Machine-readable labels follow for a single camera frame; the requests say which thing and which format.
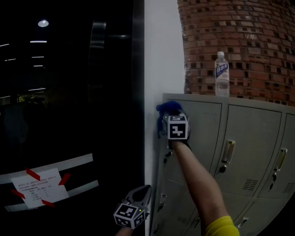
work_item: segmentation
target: bottle cap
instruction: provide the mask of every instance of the bottle cap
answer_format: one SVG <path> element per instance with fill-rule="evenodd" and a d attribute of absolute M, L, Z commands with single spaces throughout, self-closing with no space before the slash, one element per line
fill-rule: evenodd
<path fill-rule="evenodd" d="M 224 52 L 218 52 L 217 55 L 218 56 L 224 56 Z"/>

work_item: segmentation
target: white wall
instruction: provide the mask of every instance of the white wall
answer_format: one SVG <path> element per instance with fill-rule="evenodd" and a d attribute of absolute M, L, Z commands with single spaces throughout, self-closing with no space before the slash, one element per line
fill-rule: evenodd
<path fill-rule="evenodd" d="M 177 0 L 145 0 L 145 184 L 155 190 L 159 140 L 156 105 L 163 93 L 183 93 L 184 52 Z M 146 220 L 146 236 L 150 219 Z"/>

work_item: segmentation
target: yellow sleeve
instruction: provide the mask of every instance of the yellow sleeve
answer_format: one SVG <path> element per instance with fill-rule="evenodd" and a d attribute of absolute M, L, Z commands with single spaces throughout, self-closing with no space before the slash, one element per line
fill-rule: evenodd
<path fill-rule="evenodd" d="M 230 216 L 223 216 L 213 221 L 206 228 L 205 236 L 239 236 Z"/>

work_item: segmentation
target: paper notice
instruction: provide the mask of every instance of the paper notice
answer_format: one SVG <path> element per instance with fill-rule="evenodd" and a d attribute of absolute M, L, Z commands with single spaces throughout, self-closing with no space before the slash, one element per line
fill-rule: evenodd
<path fill-rule="evenodd" d="M 43 206 L 41 200 L 54 203 L 69 197 L 65 186 L 59 185 L 61 177 L 57 168 L 37 174 L 40 181 L 30 175 L 11 178 L 16 190 L 24 195 L 23 201 L 28 208 Z"/>

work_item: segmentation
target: red tape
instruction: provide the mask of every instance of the red tape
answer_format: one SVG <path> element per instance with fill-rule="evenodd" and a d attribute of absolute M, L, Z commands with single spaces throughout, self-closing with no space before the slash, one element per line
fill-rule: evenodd
<path fill-rule="evenodd" d="M 50 206 L 50 207 L 55 207 L 55 205 L 54 205 L 52 202 L 45 201 L 45 200 L 42 200 L 42 199 L 41 199 L 41 201 L 42 201 L 42 203 L 43 203 L 44 205 L 47 205 L 47 206 Z"/>
<path fill-rule="evenodd" d="M 26 172 L 27 172 L 28 175 L 31 175 L 36 180 L 39 180 L 40 181 L 40 175 L 37 175 L 35 172 L 31 171 L 27 167 L 26 167 Z"/>
<path fill-rule="evenodd" d="M 12 189 L 11 192 L 12 192 L 14 195 L 18 196 L 18 197 L 21 197 L 21 198 L 23 198 L 23 199 L 26 199 L 22 193 L 16 191 L 15 189 Z"/>
<path fill-rule="evenodd" d="M 63 178 L 59 182 L 59 185 L 64 185 L 68 181 L 68 179 L 70 178 L 70 176 L 71 176 L 71 174 L 64 174 Z"/>

